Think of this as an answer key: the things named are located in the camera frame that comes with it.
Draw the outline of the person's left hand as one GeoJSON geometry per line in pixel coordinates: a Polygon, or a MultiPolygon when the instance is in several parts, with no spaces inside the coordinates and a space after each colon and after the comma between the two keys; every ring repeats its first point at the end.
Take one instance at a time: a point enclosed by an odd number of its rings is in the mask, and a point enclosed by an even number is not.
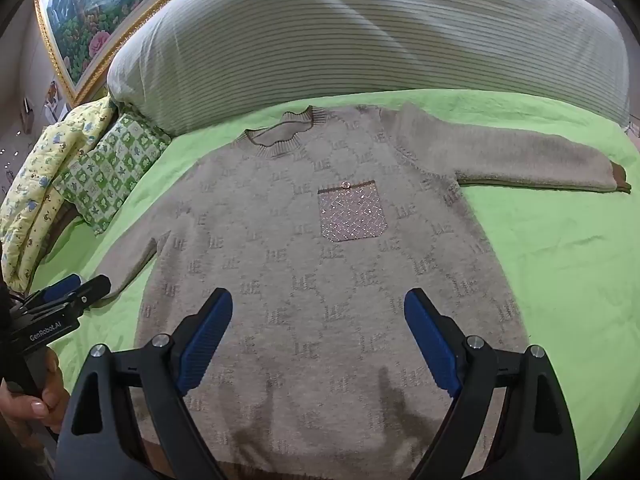
{"type": "Polygon", "coordinates": [[[41,396],[25,396],[8,389],[1,383],[1,414],[18,442],[34,448],[38,441],[29,428],[30,422],[41,422],[55,434],[61,431],[70,394],[64,387],[63,373],[56,353],[47,349],[46,382],[41,396]]]}

